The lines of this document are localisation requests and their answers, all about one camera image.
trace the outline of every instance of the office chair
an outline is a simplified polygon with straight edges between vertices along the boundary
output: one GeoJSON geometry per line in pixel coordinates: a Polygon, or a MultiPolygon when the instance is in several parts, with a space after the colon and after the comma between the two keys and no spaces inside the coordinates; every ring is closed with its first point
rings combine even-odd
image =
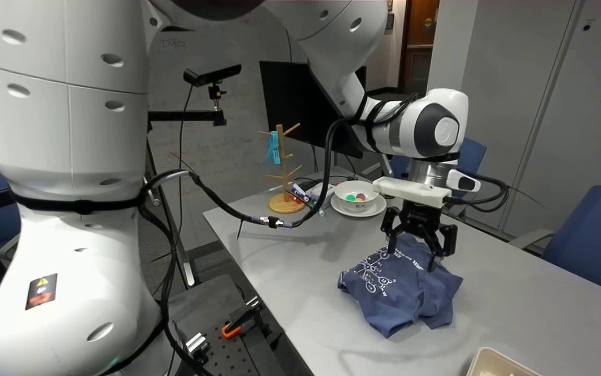
{"type": "Polygon", "coordinates": [[[521,236],[511,244],[526,248],[550,238],[543,256],[601,285],[601,185],[593,185],[567,221],[555,231],[521,236]]]}
{"type": "MultiPolygon", "coordinates": [[[[472,138],[465,138],[463,144],[462,144],[462,157],[460,157],[460,172],[463,174],[479,174],[480,172],[480,164],[487,157],[487,145],[472,140],[472,138]]],[[[410,177],[410,158],[407,157],[392,157],[390,158],[390,169],[392,169],[392,176],[395,177],[410,177]]]]}

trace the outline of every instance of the wall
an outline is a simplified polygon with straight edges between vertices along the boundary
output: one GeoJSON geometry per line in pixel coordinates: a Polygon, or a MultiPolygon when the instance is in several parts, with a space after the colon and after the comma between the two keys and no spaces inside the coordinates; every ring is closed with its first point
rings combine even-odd
{"type": "Polygon", "coordinates": [[[369,89],[399,88],[407,0],[392,0],[392,12],[395,28],[382,38],[382,43],[368,63],[369,89]]]}
{"type": "MultiPolygon", "coordinates": [[[[575,0],[480,0],[479,7],[463,67],[468,138],[488,149],[480,172],[515,188],[554,89],[573,8],[575,0]]],[[[490,215],[469,212],[505,230],[507,206],[490,215]]]]}
{"type": "Polygon", "coordinates": [[[480,0],[440,0],[429,88],[463,88],[479,7],[480,0]]]}
{"type": "Polygon", "coordinates": [[[601,0],[587,0],[573,24],[507,231],[559,227],[591,185],[601,184],[601,0]]]}

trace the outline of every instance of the door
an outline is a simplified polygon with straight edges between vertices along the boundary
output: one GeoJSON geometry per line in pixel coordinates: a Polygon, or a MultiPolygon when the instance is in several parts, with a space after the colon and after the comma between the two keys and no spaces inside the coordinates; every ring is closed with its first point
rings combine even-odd
{"type": "Polygon", "coordinates": [[[429,89],[429,70],[440,0],[410,0],[400,63],[400,88],[413,97],[429,89]]]}

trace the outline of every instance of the black cable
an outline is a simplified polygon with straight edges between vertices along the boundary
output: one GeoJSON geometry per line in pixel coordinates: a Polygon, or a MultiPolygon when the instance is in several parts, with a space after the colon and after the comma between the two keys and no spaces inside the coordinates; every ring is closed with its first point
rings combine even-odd
{"type": "Polygon", "coordinates": [[[164,258],[169,256],[169,255],[172,255],[172,253],[164,253],[164,255],[151,258],[151,262],[159,262],[159,260],[164,260],[164,258]]]}
{"type": "MultiPolygon", "coordinates": [[[[172,233],[172,230],[168,225],[164,225],[164,221],[159,216],[154,216],[144,205],[140,206],[143,216],[146,216],[154,227],[159,227],[169,244],[172,244],[172,256],[177,260],[177,253],[175,253],[175,238],[172,233]]],[[[174,346],[174,350],[180,355],[180,360],[199,376],[212,376],[197,360],[192,360],[188,355],[188,350],[184,348],[184,345],[177,345],[175,337],[169,330],[169,298],[172,298],[172,287],[174,287],[174,275],[175,275],[175,267],[174,262],[169,262],[168,275],[165,275],[165,284],[161,291],[161,322],[164,322],[164,331],[168,334],[169,345],[174,346]]]]}
{"type": "Polygon", "coordinates": [[[494,210],[503,209],[507,201],[510,201],[510,190],[505,190],[503,198],[494,206],[479,206],[479,205],[468,205],[468,206],[472,206],[480,212],[494,212],[494,210]]]}
{"type": "MultiPolygon", "coordinates": [[[[195,94],[195,86],[190,86],[190,91],[184,99],[182,112],[188,112],[190,108],[190,99],[195,94]]],[[[180,129],[177,129],[177,169],[182,169],[182,155],[184,155],[184,119],[180,121],[180,129]]],[[[177,210],[180,210],[180,219],[177,219],[177,231],[182,233],[184,227],[184,193],[182,193],[182,179],[177,179],[177,210]]]]}
{"type": "Polygon", "coordinates": [[[488,181],[488,184],[496,185],[500,191],[496,191],[494,197],[479,198],[479,201],[465,201],[465,198],[453,198],[453,197],[449,197],[444,202],[449,202],[449,205],[476,206],[476,205],[494,202],[494,201],[505,198],[505,197],[510,198],[510,185],[507,185],[505,181],[494,179],[494,177],[488,177],[488,176],[479,176],[479,174],[465,174],[465,176],[469,176],[469,177],[473,177],[473,179],[480,179],[480,181],[488,181]]]}
{"type": "Polygon", "coordinates": [[[209,185],[202,184],[201,176],[190,172],[192,181],[220,206],[224,209],[228,215],[238,216],[241,221],[248,221],[248,224],[257,224],[261,225],[264,219],[251,216],[241,212],[238,209],[230,206],[216,190],[212,190],[209,185]]]}
{"type": "Polygon", "coordinates": [[[400,103],[390,111],[389,117],[374,121],[374,125],[386,125],[386,124],[390,124],[390,121],[396,121],[396,119],[406,112],[406,108],[407,108],[410,105],[411,105],[410,99],[400,99],[400,103]]]}
{"type": "MultiPolygon", "coordinates": [[[[165,233],[168,240],[172,238],[172,233],[165,230],[165,225],[164,225],[151,210],[146,210],[144,205],[143,205],[140,212],[143,212],[143,216],[148,219],[154,227],[159,227],[159,230],[165,233]]],[[[169,262],[169,270],[168,270],[164,282],[168,282],[168,277],[169,277],[169,273],[172,273],[174,270],[175,270],[174,262],[169,262]]],[[[165,322],[159,320],[156,326],[153,327],[153,331],[148,334],[148,338],[146,338],[130,356],[118,361],[114,367],[109,367],[106,371],[103,371],[103,376],[115,373],[115,371],[131,366],[131,363],[154,343],[154,338],[164,331],[164,327],[165,327],[165,322]]]]}
{"type": "Polygon", "coordinates": [[[288,61],[294,63],[293,36],[286,32],[288,61]]]}
{"type": "Polygon", "coordinates": [[[358,172],[355,162],[351,160],[351,157],[349,157],[349,155],[345,155],[345,158],[347,158],[347,162],[349,162],[351,172],[352,172],[355,176],[359,176],[359,172],[358,172]]]}
{"type": "Polygon", "coordinates": [[[327,131],[325,131],[325,155],[324,155],[324,179],[322,179],[322,191],[317,202],[299,219],[293,224],[293,227],[301,227],[304,221],[309,221],[311,216],[315,216],[319,212],[319,209],[324,206],[325,193],[327,193],[327,181],[331,181],[331,158],[335,155],[335,138],[338,133],[340,127],[349,125],[349,119],[337,119],[327,131]]]}
{"type": "Polygon", "coordinates": [[[319,172],[317,149],[315,145],[313,145],[313,166],[315,166],[315,172],[319,172]]]}

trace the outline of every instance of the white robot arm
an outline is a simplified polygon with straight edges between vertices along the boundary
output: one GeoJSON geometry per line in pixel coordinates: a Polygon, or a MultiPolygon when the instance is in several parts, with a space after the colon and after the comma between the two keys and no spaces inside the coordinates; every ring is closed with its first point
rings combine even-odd
{"type": "MultiPolygon", "coordinates": [[[[148,45],[168,24],[216,26],[257,7],[308,52],[342,114],[371,124],[355,125],[365,149],[433,162],[460,151],[462,91],[433,89],[404,108],[355,79],[384,36],[384,0],[0,0],[0,172],[24,219],[0,284],[0,373],[101,373],[153,331],[133,206],[148,45]]],[[[449,193],[417,184],[379,185],[419,202],[449,193]]]]}

